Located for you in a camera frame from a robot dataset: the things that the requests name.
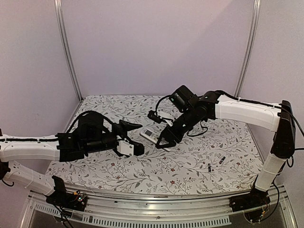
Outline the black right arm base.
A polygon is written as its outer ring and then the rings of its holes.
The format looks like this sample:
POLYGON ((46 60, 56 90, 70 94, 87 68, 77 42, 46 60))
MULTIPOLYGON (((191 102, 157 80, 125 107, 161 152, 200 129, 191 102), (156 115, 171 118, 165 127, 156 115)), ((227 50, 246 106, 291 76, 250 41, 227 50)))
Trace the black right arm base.
POLYGON ((268 191, 252 188, 247 194, 229 198, 229 206, 233 212, 243 211, 245 219, 250 223, 261 222, 269 211, 270 197, 268 191))

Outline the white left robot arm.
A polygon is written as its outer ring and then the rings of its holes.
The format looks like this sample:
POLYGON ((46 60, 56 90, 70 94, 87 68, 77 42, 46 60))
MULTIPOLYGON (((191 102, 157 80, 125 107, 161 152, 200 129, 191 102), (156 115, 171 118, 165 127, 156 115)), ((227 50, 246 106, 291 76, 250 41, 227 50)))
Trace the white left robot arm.
POLYGON ((52 196, 60 206, 67 206, 71 197, 64 181, 47 177, 17 164, 18 160, 49 160, 73 162, 90 153, 112 150, 119 157, 139 156, 144 153, 142 143, 132 140, 129 131, 142 128, 141 124, 119 120, 114 123, 96 111, 81 113, 65 133, 44 137, 16 137, 0 135, 0 178, 17 182, 25 188, 52 196))

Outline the white remote control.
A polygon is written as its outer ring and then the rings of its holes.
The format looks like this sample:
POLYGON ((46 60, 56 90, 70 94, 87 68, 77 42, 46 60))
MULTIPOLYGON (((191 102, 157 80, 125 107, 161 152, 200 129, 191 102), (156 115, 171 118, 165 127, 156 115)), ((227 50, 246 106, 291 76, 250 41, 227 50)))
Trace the white remote control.
POLYGON ((157 143, 157 141, 159 139, 159 136, 155 132, 153 132, 151 129, 149 129, 149 128, 143 128, 140 131, 139 135, 142 138, 144 138, 147 141, 149 141, 154 147, 156 147, 156 143, 157 143))

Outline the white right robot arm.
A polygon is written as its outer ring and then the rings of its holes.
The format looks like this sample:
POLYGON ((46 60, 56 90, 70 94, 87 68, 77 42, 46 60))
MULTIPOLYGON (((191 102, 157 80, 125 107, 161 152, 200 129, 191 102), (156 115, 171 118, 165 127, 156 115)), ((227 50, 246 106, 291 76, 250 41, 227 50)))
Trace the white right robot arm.
POLYGON ((165 127, 156 148, 170 148, 180 143, 188 131, 200 121, 227 119, 253 124, 275 132, 270 154, 257 175, 253 191, 246 195, 249 207, 256 207, 264 199, 273 180, 287 159, 295 152, 295 119, 291 105, 283 100, 279 104, 236 98, 224 91, 208 91, 202 96, 180 86, 167 98, 178 108, 181 116, 165 127))

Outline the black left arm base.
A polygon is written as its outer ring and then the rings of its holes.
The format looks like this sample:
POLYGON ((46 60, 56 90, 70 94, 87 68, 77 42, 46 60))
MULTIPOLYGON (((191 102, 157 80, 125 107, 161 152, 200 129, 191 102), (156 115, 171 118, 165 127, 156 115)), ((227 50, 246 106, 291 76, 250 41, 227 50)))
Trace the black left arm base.
POLYGON ((54 181, 53 192, 46 195, 46 202, 55 206, 71 209, 76 211, 85 211, 87 204, 87 194, 77 190, 73 193, 69 193, 66 190, 64 181, 57 177, 52 176, 54 181))

